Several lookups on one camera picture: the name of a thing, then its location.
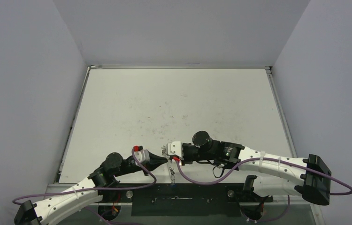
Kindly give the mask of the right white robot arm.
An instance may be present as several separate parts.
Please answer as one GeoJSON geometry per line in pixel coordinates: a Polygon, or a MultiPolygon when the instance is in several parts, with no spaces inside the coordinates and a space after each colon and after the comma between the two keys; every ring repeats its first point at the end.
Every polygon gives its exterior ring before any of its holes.
{"type": "Polygon", "coordinates": [[[214,140],[206,131],[198,131],[191,143],[174,141],[163,147],[163,154],[178,158],[179,164],[213,161],[229,171],[250,171],[264,174],[249,175],[242,188],[243,197],[254,201],[259,196],[300,196],[309,203],[327,206],[330,202],[331,170],[323,159],[282,157],[253,150],[241,144],[214,140]]]}

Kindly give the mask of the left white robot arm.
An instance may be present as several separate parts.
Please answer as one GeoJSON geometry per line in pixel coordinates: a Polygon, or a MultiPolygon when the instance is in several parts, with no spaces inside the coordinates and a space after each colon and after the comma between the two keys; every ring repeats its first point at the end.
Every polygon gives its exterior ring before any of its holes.
{"type": "Polygon", "coordinates": [[[51,194],[42,194],[44,200],[32,202],[38,195],[26,195],[20,203],[20,197],[13,200],[19,205],[14,218],[16,225],[56,225],[66,217],[74,214],[92,203],[102,200],[113,201],[117,191],[129,191],[153,186],[157,179],[153,170],[167,163],[168,159],[150,153],[141,146],[135,146],[131,156],[124,159],[120,153],[110,153],[106,159],[89,176],[69,189],[51,194]],[[117,177],[143,171],[153,178],[153,182],[134,187],[119,187],[117,177]]]}

